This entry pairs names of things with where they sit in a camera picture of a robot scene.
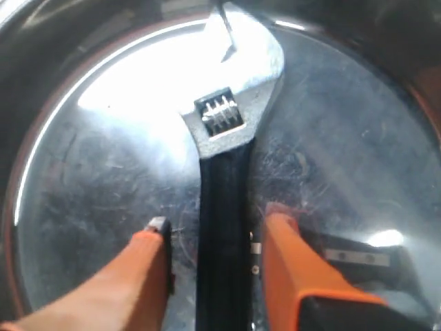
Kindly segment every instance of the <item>black rubber handle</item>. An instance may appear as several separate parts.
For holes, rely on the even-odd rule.
[[[249,329],[247,178],[253,142],[201,160],[196,331]]]

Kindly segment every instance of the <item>orange plastic part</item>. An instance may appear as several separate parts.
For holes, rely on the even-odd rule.
[[[296,220],[281,213],[265,219],[263,282],[271,331],[296,331],[306,297],[386,305],[350,285],[302,240]]]
[[[77,289],[0,330],[159,331],[168,295],[163,238],[142,231]]]

